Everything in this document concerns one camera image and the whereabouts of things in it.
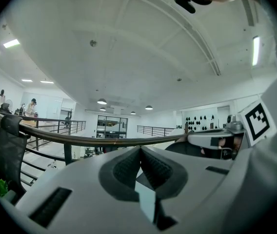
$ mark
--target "fluorescent light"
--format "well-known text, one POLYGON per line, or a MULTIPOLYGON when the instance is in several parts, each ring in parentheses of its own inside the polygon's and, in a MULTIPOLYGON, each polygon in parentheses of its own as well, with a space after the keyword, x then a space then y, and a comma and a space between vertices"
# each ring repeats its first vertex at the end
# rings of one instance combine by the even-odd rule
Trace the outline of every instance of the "fluorescent light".
POLYGON ((260 48, 260 37, 254 37, 254 58, 252 65, 256 66, 257 60, 259 58, 259 48, 260 48))
POLYGON ((3 45, 4 45, 5 48, 9 48, 9 47, 18 45, 19 43, 20 42, 17 39, 15 39, 15 40, 9 41, 9 42, 7 42, 7 43, 5 43, 3 45))
POLYGON ((107 102, 106 102, 105 99, 102 99, 102 98, 101 98, 101 99, 98 100, 98 104, 106 105, 107 102))
POLYGON ((53 83, 52 81, 41 80, 42 83, 53 83))

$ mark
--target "green object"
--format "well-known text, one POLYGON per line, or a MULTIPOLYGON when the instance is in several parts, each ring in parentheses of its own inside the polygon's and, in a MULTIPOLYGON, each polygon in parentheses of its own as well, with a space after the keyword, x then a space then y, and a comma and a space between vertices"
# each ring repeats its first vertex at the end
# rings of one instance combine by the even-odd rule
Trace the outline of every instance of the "green object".
POLYGON ((5 194, 7 194, 7 184, 6 181, 3 179, 0 179, 0 197, 3 197, 5 194))

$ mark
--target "white ceiling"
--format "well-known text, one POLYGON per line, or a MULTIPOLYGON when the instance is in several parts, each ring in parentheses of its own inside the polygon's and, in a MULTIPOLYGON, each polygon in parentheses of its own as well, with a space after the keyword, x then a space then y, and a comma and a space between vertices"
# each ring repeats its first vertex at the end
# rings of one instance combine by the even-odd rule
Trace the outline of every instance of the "white ceiling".
POLYGON ((173 0, 15 0, 0 19, 0 68, 17 81, 32 79, 27 86, 50 78, 89 110, 105 98, 124 114, 144 114, 155 100, 162 111, 172 90, 251 71, 256 35, 256 68, 274 61, 271 26, 249 4, 255 26, 248 26, 241 0, 195 4, 193 15, 173 0), (1 47, 14 38, 21 44, 1 47))

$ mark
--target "railing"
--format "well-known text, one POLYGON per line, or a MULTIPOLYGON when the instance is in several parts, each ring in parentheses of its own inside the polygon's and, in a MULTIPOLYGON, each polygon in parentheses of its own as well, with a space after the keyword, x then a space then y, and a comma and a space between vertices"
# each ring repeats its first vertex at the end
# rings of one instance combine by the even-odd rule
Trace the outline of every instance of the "railing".
MULTIPOLYGON (((3 118, 3 114, 0 114, 0 121, 3 118)), ((49 142, 55 142, 55 143, 61 143, 64 145, 64 157, 60 156, 53 156, 45 153, 41 153, 38 151, 38 149, 35 151, 34 148, 30 148, 28 144, 31 144, 30 142, 27 143, 26 151, 29 151, 31 153, 34 153, 36 155, 63 161, 66 165, 76 161, 77 159, 72 158, 72 152, 71 148, 72 145, 74 146, 85 146, 85 147, 112 147, 114 149, 118 147, 129 147, 129 146, 141 146, 141 145, 151 145, 151 144, 157 144, 157 143, 163 143, 163 142, 169 142, 169 141, 175 141, 179 138, 183 137, 184 135, 179 136, 163 136, 163 137, 155 137, 155 138, 136 138, 136 139, 102 139, 102 138, 89 138, 89 137, 81 137, 81 136, 72 136, 72 133, 77 133, 78 131, 81 131, 85 129, 86 122, 82 121, 82 126, 80 130, 79 122, 81 121, 71 121, 71 123, 68 126, 68 134, 65 135, 66 132, 61 132, 61 122, 65 122, 65 120, 51 120, 51 119, 43 119, 43 118, 32 118, 32 117, 22 117, 23 120, 20 122, 20 132, 30 135, 34 138, 36 138, 36 145, 35 148, 38 148, 40 145, 38 145, 39 140, 46 140, 49 142), (35 120, 36 122, 39 121, 51 121, 51 122, 57 122, 57 124, 53 125, 53 127, 57 126, 57 129, 52 131, 44 131, 45 127, 40 127, 39 123, 36 123, 34 126, 30 126, 27 120, 35 120), (72 129, 72 122, 77 122, 77 127, 72 129)), ((167 135, 170 128, 166 128, 166 131, 164 135, 167 135)), ((23 163, 36 168, 41 171, 45 171, 46 169, 37 165, 34 165, 33 163, 23 160, 23 163)), ((21 170, 21 173, 32 178, 33 181, 37 180, 38 177, 34 176, 24 170, 21 170)), ((32 184, 23 181, 23 183, 27 184, 28 186, 31 186, 32 184)))
POLYGON ((174 128, 138 126, 138 133, 155 137, 168 136, 174 128))

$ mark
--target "smoke detector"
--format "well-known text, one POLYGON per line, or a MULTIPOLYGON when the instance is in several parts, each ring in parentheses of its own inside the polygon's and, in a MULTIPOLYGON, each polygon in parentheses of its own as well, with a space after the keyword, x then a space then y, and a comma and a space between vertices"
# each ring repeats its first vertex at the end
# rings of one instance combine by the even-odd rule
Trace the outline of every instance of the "smoke detector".
POLYGON ((95 48, 97 44, 98 44, 97 41, 95 41, 95 40, 90 40, 90 45, 91 45, 93 48, 95 48))

